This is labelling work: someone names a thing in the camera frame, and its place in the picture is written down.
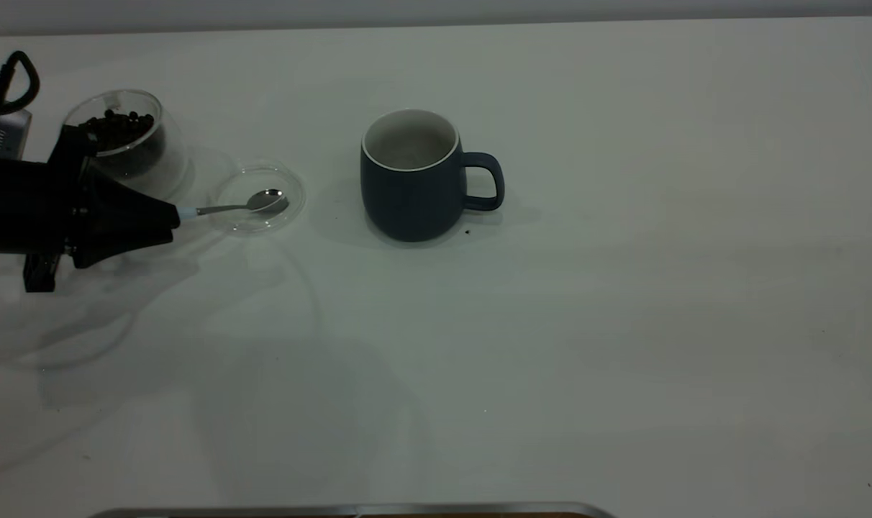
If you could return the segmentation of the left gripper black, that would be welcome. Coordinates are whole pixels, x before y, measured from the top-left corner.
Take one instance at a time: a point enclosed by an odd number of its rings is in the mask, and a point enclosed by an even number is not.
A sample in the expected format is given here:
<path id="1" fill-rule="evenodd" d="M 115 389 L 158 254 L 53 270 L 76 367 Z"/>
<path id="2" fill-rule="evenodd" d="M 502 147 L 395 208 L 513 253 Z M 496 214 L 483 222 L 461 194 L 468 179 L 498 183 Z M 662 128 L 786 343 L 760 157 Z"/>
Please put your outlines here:
<path id="1" fill-rule="evenodd" d="M 85 270 L 173 241 L 177 207 L 101 173 L 96 156 L 87 131 L 64 125 L 47 163 L 0 160 L 0 255 L 26 256 L 27 293 L 54 292 L 63 256 Z M 71 219 L 74 209 L 100 219 Z"/>

